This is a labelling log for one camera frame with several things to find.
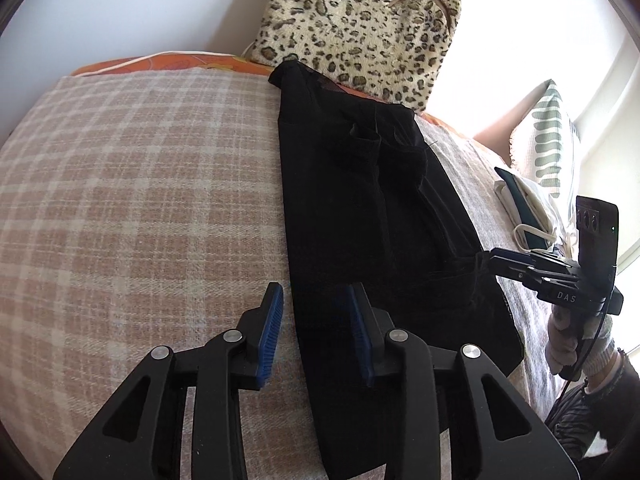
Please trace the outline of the right gloved hand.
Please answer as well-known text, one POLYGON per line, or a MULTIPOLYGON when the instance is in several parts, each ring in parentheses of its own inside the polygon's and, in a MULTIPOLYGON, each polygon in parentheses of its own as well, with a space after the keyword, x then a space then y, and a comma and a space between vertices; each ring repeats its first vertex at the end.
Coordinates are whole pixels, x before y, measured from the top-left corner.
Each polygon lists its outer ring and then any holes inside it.
POLYGON ((553 375, 559 375, 564 366, 574 366, 579 360, 578 346, 585 343, 590 350, 582 363, 582 371, 587 377, 601 373, 614 358, 615 342, 612 337, 612 316, 593 316, 585 322, 582 336, 572 326, 572 312, 567 308, 554 306, 548 321, 548 342, 546 360, 553 375))

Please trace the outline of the right forearm black sleeve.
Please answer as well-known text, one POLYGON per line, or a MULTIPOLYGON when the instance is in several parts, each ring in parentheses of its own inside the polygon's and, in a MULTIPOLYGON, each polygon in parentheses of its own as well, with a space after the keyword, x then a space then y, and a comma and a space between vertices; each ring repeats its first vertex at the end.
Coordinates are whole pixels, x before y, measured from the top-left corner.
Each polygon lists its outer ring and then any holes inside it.
POLYGON ((639 374, 623 350, 616 351, 612 364, 605 367, 600 376, 602 379, 594 388, 590 381, 587 382, 585 397, 588 404, 599 410, 630 408, 631 411, 639 405, 639 374))

